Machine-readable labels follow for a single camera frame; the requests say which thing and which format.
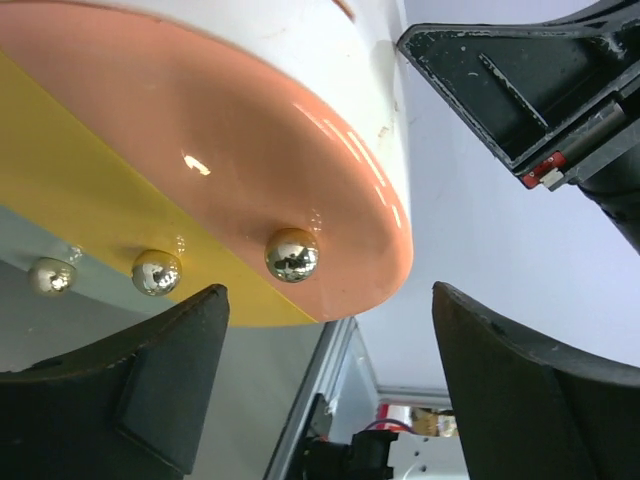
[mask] reflective gold ball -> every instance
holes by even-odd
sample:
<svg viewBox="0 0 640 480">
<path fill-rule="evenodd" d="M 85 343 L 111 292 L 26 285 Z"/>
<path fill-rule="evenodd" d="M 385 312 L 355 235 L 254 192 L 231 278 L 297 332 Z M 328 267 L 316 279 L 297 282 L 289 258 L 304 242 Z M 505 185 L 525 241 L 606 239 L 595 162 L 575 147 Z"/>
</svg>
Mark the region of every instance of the reflective gold ball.
<svg viewBox="0 0 640 480">
<path fill-rule="evenodd" d="M 76 269 L 55 258 L 36 260 L 27 273 L 33 290 L 46 297 L 66 293 L 76 281 Z"/>
<path fill-rule="evenodd" d="M 133 284 L 150 297 L 161 297 L 171 292 L 180 283 L 181 276 L 180 260 L 159 250 L 143 252 L 131 268 Z"/>
<path fill-rule="evenodd" d="M 265 263 L 271 275 L 286 283 L 309 278 L 318 266 L 318 243 L 309 232 L 286 228 L 267 243 Z"/>
</svg>

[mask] white ceiling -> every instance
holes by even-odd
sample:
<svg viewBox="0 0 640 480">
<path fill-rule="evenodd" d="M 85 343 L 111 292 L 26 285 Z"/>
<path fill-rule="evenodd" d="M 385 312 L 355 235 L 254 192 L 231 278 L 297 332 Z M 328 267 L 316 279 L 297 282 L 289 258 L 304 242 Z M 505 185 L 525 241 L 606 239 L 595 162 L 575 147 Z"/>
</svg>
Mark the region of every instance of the white ceiling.
<svg viewBox="0 0 640 480">
<path fill-rule="evenodd" d="M 534 23 L 589 0 L 406 0 L 414 23 Z M 640 259 L 574 187 L 526 191 L 413 69 L 408 98 L 415 261 L 359 316 L 379 384 L 445 388 L 431 286 L 587 351 L 640 366 Z"/>
</svg>

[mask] white plastic body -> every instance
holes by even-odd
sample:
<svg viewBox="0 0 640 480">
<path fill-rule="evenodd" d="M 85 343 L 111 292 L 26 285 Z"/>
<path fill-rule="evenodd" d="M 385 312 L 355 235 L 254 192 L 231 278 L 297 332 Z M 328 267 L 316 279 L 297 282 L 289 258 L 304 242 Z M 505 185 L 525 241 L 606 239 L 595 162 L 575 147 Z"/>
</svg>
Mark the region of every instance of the white plastic body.
<svg viewBox="0 0 640 480">
<path fill-rule="evenodd" d="M 460 437 L 423 437 L 400 433 L 391 444 L 394 480 L 469 480 Z"/>
<path fill-rule="evenodd" d="M 406 29 L 403 0 L 73 1 L 174 21 L 234 44 L 297 80 L 365 141 L 410 216 L 407 67 L 395 49 Z"/>
</svg>

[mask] red marking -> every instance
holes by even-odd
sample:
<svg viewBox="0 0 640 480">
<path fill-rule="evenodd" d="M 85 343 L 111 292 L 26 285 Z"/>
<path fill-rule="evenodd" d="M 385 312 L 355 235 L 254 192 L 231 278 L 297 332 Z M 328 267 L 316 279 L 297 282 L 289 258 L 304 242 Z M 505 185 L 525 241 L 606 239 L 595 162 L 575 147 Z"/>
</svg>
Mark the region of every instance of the red marking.
<svg viewBox="0 0 640 480">
<path fill-rule="evenodd" d="M 378 408 L 378 420 L 382 420 L 383 418 L 388 418 L 389 417 L 389 405 L 387 404 L 382 404 L 380 405 L 380 408 Z M 376 430 L 384 430 L 385 429 L 385 425 L 384 424 L 380 424 L 376 427 Z"/>
<path fill-rule="evenodd" d="M 547 173 L 549 173 L 554 168 L 564 167 L 566 163 L 567 159 L 564 157 L 564 155 L 562 155 L 562 153 L 560 152 L 556 152 L 549 158 L 547 158 L 544 162 L 535 167 L 533 170 L 531 170 L 530 173 L 522 177 L 522 183 L 524 183 L 528 189 L 532 189 L 540 183 L 542 177 L 544 177 Z"/>
</svg>

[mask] black plastic bracket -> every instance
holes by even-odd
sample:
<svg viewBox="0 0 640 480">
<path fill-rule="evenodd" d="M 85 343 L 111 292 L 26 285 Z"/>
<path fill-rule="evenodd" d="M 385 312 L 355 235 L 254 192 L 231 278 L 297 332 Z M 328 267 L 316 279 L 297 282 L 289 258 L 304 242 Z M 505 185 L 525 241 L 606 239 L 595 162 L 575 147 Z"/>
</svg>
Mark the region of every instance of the black plastic bracket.
<svg viewBox="0 0 640 480">
<path fill-rule="evenodd" d="M 640 143 L 640 3 L 544 24 L 410 27 L 399 51 L 528 188 L 580 184 Z"/>
</svg>

